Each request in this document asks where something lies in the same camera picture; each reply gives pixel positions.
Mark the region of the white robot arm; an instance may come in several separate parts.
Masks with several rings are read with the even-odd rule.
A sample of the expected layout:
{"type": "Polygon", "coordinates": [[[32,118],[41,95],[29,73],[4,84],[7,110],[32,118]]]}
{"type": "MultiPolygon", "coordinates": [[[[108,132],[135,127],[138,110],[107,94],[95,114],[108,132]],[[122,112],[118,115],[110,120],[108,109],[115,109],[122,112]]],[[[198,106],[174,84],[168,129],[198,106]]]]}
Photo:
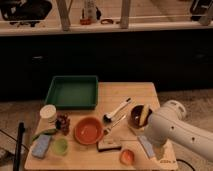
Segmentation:
{"type": "Polygon", "coordinates": [[[148,117],[144,134],[154,146],[168,139],[213,162],[213,133],[183,122],[187,112],[176,100],[169,100],[148,117]]]}

